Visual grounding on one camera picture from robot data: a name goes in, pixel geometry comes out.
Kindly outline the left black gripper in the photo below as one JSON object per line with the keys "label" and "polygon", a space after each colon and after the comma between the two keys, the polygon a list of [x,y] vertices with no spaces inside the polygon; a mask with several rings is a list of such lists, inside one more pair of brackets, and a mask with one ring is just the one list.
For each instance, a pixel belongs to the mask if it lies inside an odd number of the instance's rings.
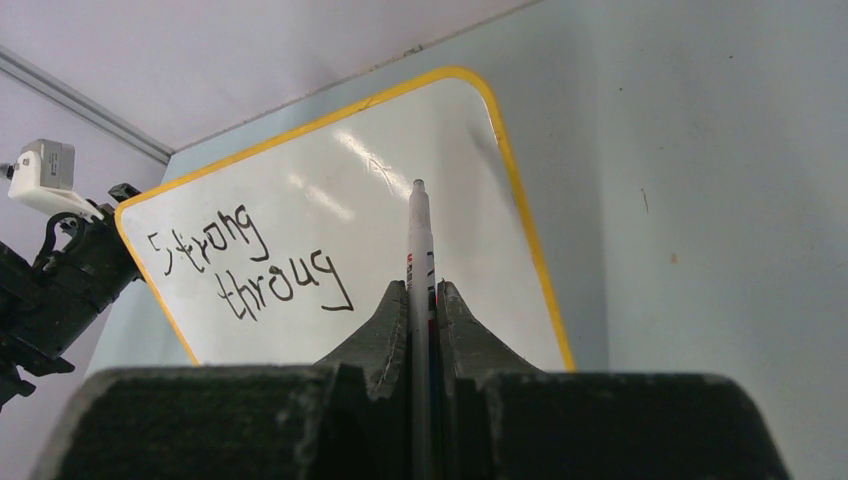
{"label": "left black gripper", "polygon": [[68,348],[141,273],[109,204],[98,217],[58,213],[45,227],[33,262],[1,247],[1,401],[28,397],[35,377],[74,371]]}

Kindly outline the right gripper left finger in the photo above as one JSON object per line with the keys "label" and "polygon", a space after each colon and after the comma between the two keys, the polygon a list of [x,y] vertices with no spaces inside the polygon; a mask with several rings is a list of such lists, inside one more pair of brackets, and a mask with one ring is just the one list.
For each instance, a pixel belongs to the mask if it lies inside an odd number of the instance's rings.
{"label": "right gripper left finger", "polygon": [[408,296],[309,365],[110,369],[71,397],[36,479],[405,479]]}

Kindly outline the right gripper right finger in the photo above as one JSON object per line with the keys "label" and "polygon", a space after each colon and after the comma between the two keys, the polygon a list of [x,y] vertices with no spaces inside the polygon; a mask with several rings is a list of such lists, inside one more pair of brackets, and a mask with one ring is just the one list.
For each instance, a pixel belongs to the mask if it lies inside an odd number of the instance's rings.
{"label": "right gripper right finger", "polygon": [[707,373],[554,373],[438,285],[445,479],[786,479],[755,402]]}

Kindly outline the black whiteboard marker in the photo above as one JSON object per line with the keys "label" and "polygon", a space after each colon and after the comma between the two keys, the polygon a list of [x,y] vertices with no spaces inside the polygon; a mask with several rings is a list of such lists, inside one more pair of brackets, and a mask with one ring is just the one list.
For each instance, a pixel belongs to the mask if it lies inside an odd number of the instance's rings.
{"label": "black whiteboard marker", "polygon": [[415,479],[433,477],[432,387],[430,380],[430,334],[434,307],[430,257],[433,238],[429,196],[421,179],[413,182],[409,198],[407,293],[409,299],[411,359],[411,456]]}

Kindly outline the yellow framed whiteboard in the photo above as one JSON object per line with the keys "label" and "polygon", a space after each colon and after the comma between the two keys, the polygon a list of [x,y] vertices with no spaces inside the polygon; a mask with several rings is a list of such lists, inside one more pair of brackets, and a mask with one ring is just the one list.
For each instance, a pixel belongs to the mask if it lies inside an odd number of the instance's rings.
{"label": "yellow framed whiteboard", "polygon": [[543,370],[575,361],[490,84],[441,67],[133,199],[118,231],[192,362],[305,364],[406,275],[430,199],[434,277]]}

